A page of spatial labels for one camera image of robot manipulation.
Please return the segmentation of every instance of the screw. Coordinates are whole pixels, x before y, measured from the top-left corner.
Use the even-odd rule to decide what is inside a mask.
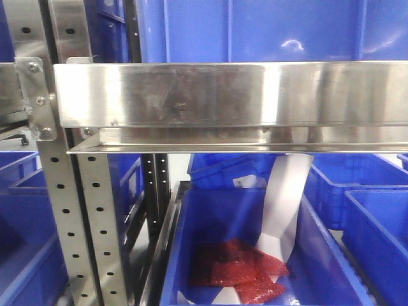
[[[44,105],[45,104],[45,98],[44,97],[37,97],[36,103],[37,103],[37,105]]]
[[[39,72],[40,66],[36,62],[29,62],[28,70],[31,72]]]
[[[44,127],[43,130],[41,131],[41,135],[44,137],[48,138],[50,137],[51,129],[49,127]]]
[[[85,133],[85,135],[92,135],[94,133],[94,131],[92,129],[90,129],[89,127],[87,127],[86,129],[84,129],[84,133]]]

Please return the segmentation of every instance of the blue plastic bin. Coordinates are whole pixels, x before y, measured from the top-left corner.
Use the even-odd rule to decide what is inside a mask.
[[[404,0],[136,0],[143,62],[408,59]]]
[[[177,292],[210,305],[220,288],[189,287],[197,244],[238,237],[255,244],[261,231],[262,189],[190,190],[183,200],[171,248],[160,306],[179,305]],[[291,275],[280,277],[286,292],[268,305],[372,305],[333,237],[303,197],[296,245],[288,261]]]
[[[0,305],[54,306],[66,274],[47,196],[0,195]]]
[[[47,195],[47,183],[42,169],[36,170],[8,188],[10,194]]]
[[[113,190],[123,202],[128,215],[143,191],[143,172],[140,154],[109,155]]]
[[[305,195],[332,230],[342,230],[346,225],[346,191],[408,189],[408,171],[376,154],[313,155]]]
[[[97,0],[96,4],[104,62],[129,62],[122,0]]]
[[[191,154],[187,173],[195,189],[238,188],[249,175],[262,179],[266,185],[273,163],[279,155]]]
[[[13,62],[14,49],[8,30],[3,2],[0,1],[0,62]]]
[[[37,152],[0,152],[0,193],[37,170]]]
[[[408,301],[408,192],[349,191],[343,241],[389,306]]]
[[[408,154],[398,154],[397,156],[402,161],[402,167],[408,170]]]

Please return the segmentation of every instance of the metal rack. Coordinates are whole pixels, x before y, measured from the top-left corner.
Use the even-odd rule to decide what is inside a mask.
[[[101,64],[92,5],[4,0],[16,59],[0,64],[4,101],[23,97],[38,140],[76,306],[157,303],[187,188],[170,198],[167,152],[408,147],[408,62]],[[125,224],[109,165],[128,152],[145,153],[145,199]],[[145,217],[150,260],[135,276],[129,254]]]

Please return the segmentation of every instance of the white label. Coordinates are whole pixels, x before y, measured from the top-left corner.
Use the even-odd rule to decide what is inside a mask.
[[[263,177],[247,175],[246,177],[237,177],[233,179],[235,188],[265,188],[266,180]]]

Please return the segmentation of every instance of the reflective metal surface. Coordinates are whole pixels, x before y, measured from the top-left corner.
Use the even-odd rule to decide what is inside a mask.
[[[401,152],[408,127],[100,129],[70,154],[127,152]]]
[[[89,2],[91,1],[48,0],[59,62],[66,62],[73,56],[92,54],[85,10],[85,3]]]
[[[55,81],[66,128],[408,124],[408,61],[55,65]]]
[[[31,133],[38,141],[55,140],[57,130],[43,63],[37,57],[16,57],[15,60]]]
[[[5,130],[0,129],[0,140],[7,139],[9,137],[24,133],[28,130],[29,130],[28,126],[21,126],[21,127],[16,127],[14,129],[5,129]]]
[[[52,64],[56,62],[50,36],[47,2],[43,0],[3,0],[16,57],[39,57],[43,61],[47,86],[54,88]]]
[[[0,63],[0,124],[1,118],[24,110],[20,84],[14,63]]]
[[[95,283],[94,252],[89,249],[90,233],[84,224],[84,203],[78,194],[73,157],[65,154],[63,136],[54,142],[37,143],[47,179],[59,240],[76,306],[100,306],[99,281]]]
[[[104,304],[133,305],[119,169],[109,167],[106,154],[81,155],[78,162]]]

